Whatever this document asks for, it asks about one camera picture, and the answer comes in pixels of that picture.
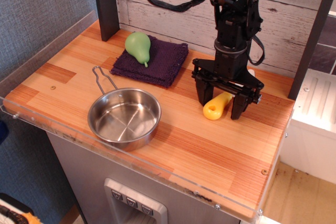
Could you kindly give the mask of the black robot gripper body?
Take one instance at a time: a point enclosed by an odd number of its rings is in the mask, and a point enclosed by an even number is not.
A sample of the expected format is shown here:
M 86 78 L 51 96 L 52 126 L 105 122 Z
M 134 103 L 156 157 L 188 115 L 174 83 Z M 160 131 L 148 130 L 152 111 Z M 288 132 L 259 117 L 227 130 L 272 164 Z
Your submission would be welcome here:
M 209 77 L 214 74 L 228 80 L 236 80 L 240 73 L 247 70 L 250 45 L 241 49 L 227 48 L 225 46 L 216 46 L 215 49 L 214 60 L 193 59 L 194 70 L 192 77 L 194 79 L 196 76 Z

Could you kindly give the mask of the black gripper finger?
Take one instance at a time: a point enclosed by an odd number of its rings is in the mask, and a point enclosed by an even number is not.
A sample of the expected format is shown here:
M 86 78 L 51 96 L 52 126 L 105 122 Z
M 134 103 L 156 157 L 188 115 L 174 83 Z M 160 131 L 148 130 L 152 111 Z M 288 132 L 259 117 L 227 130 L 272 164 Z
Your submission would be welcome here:
M 232 114 L 230 118 L 232 120 L 238 120 L 249 104 L 250 104 L 249 95 L 242 93 L 235 95 L 232 107 Z
M 212 83 L 216 80 L 217 78 L 196 76 L 195 82 L 198 100 L 202 106 L 213 98 L 214 86 Z

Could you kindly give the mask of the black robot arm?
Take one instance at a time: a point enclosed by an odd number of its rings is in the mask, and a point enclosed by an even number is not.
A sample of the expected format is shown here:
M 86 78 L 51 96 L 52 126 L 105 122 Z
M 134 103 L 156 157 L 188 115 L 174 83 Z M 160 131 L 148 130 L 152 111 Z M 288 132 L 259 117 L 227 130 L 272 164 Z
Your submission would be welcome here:
M 183 13 L 205 0 L 191 0 L 172 5 L 160 0 L 148 0 L 154 6 Z M 260 65 L 265 55 L 257 61 L 250 57 L 252 42 L 261 49 L 262 42 L 256 34 L 263 19 L 259 15 L 259 0 L 210 0 L 214 6 L 217 37 L 214 41 L 213 60 L 194 59 L 198 100 L 205 105 L 213 98 L 214 88 L 234 95 L 231 118 L 237 120 L 251 103 L 259 103 L 264 84 L 248 72 L 247 65 Z

